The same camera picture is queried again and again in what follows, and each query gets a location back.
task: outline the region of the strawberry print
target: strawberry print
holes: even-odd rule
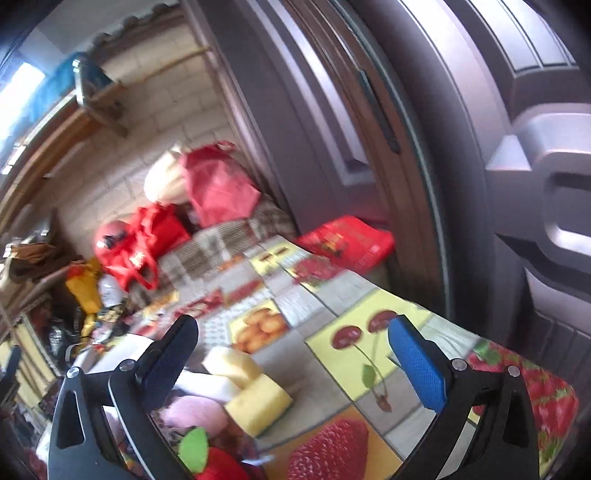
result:
[[[556,375],[489,340],[481,340],[466,360],[474,370],[502,372],[510,365],[521,370],[538,430],[540,468],[547,466],[558,454],[579,409],[574,388]],[[482,415],[484,407],[474,407],[473,410]]]
[[[291,454],[288,480],[362,480],[368,429],[361,420],[339,419]]]

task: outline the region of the plaid fabric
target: plaid fabric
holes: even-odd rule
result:
[[[144,306],[259,242],[274,235],[290,240],[296,236],[295,232],[289,216],[268,196],[262,196],[249,218],[200,230],[191,240],[158,259],[160,272],[156,290],[148,291],[134,284],[129,289],[129,295],[139,306]]]

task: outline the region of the red package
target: red package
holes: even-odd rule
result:
[[[202,228],[249,217],[261,196],[229,155],[234,148],[233,143],[220,141],[193,150],[179,160]]]
[[[394,249],[394,236],[351,215],[325,223],[302,235],[296,244],[359,274],[371,270]]]
[[[159,203],[140,207],[129,222],[125,237],[118,239],[111,249],[95,249],[105,272],[113,275],[124,290],[128,291],[132,280],[149,290],[156,289],[156,260],[190,239],[174,215],[174,209],[174,205],[164,207]],[[150,279],[142,276],[144,267],[150,273]]]

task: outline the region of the fruit print tablecloth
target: fruit print tablecloth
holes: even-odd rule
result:
[[[214,439],[216,446],[240,445],[233,454],[251,465],[256,479],[302,478],[297,458],[325,449],[323,455],[337,462],[338,445],[347,442],[362,442],[366,456],[359,450],[363,458],[355,471],[340,472],[335,464],[339,473],[330,478],[383,480],[395,473],[435,416],[420,404],[389,348],[384,319],[395,314],[405,314],[448,358],[464,358],[475,369],[516,365],[522,370],[538,428],[541,473],[556,457],[577,412],[573,388],[551,373],[281,237],[208,273],[187,292],[181,292],[180,304],[199,296],[221,299],[217,309],[197,319],[195,355],[202,357],[215,345],[248,352],[294,400],[256,439],[241,437],[235,425]],[[466,419],[440,476],[460,465],[480,413],[475,407]],[[342,442],[329,441],[339,435]],[[323,475],[320,468],[304,477]]]

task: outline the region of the white brick wall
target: white brick wall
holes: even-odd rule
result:
[[[156,71],[197,48],[188,27],[176,27],[109,60],[103,68],[124,83]],[[34,199],[38,213],[57,206],[66,235],[78,253],[92,256],[92,238],[104,221],[121,218],[148,203],[145,175],[174,143],[189,147],[235,141],[203,59],[194,57],[121,97],[129,128],[122,139],[101,128]]]

